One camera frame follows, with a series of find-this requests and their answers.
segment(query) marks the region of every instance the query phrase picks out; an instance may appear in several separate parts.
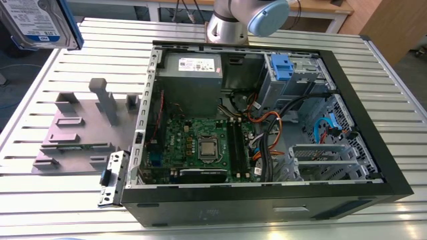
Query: ram slot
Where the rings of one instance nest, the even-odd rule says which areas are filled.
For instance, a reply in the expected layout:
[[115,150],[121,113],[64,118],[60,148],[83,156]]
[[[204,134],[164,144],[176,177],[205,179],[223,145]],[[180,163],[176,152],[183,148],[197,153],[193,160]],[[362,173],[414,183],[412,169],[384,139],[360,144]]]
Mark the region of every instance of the ram slot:
[[235,123],[227,122],[228,155],[231,164],[231,174],[233,176],[239,173],[238,149],[235,139]]
[[233,141],[235,141],[235,150],[238,155],[238,165],[239,165],[239,173],[242,176],[248,172],[247,158],[246,158],[246,144],[244,144],[244,136],[242,133],[242,125],[236,123],[233,125]]

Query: green circuit board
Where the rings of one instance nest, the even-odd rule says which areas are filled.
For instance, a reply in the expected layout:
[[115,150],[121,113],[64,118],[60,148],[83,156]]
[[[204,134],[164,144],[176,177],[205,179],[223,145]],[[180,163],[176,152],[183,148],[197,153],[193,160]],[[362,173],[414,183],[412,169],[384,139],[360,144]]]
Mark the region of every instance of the green circuit board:
[[[254,132],[250,122],[240,123],[244,145],[248,144],[250,133]],[[217,155],[215,159],[201,160],[199,147],[200,142],[212,141]],[[227,120],[220,119],[169,119],[167,121],[165,145],[161,155],[148,153],[152,176],[157,184],[168,184],[171,169],[223,169],[227,170],[227,182],[254,182],[255,176],[236,175],[231,171],[231,155],[228,146]],[[250,154],[244,148],[244,158],[247,160],[248,173]]]

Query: floor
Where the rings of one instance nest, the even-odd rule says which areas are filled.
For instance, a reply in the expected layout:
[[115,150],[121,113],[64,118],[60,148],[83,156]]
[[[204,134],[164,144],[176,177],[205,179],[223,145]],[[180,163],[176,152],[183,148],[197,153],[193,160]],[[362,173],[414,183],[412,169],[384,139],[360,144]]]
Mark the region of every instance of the floor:
[[415,52],[408,52],[396,66],[394,66],[394,70],[420,105],[427,109],[427,55],[416,58]]
[[8,84],[0,86],[0,132],[9,121],[49,54],[51,50],[39,50],[24,58],[11,58],[0,51],[0,74],[8,80]]
[[[9,81],[7,86],[0,87],[0,132],[40,71],[35,65],[43,66],[49,54],[49,50],[40,50],[27,57],[11,58],[0,51],[0,74]],[[415,53],[408,52],[394,69],[427,109],[427,55],[416,58]]]

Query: blue drive bay latch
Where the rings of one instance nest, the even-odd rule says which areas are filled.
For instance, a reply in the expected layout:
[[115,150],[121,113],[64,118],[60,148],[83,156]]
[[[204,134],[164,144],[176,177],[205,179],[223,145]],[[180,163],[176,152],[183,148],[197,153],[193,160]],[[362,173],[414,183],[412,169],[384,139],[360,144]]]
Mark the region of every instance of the blue drive bay latch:
[[271,66],[275,71],[278,81],[291,80],[294,74],[294,63],[288,55],[271,54]]

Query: cpu socket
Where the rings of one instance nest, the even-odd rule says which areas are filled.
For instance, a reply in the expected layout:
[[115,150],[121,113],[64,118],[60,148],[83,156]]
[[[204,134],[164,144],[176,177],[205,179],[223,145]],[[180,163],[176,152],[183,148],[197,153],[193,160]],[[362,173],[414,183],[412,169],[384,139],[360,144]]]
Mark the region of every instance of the cpu socket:
[[205,164],[211,164],[219,159],[219,139],[216,136],[197,138],[197,158]]

